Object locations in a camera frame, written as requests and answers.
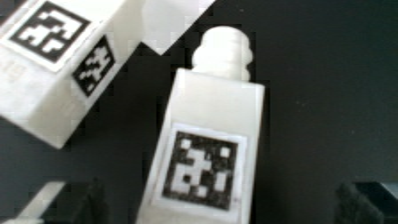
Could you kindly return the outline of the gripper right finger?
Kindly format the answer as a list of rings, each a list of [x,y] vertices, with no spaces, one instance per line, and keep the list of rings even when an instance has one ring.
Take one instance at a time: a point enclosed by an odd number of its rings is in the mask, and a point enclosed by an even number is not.
[[[398,224],[398,182],[342,183],[333,224]]]

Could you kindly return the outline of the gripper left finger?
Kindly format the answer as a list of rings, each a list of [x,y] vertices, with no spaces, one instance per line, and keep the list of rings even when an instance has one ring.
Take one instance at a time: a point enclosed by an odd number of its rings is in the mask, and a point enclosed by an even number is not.
[[[109,224],[101,182],[49,181],[5,224]]]

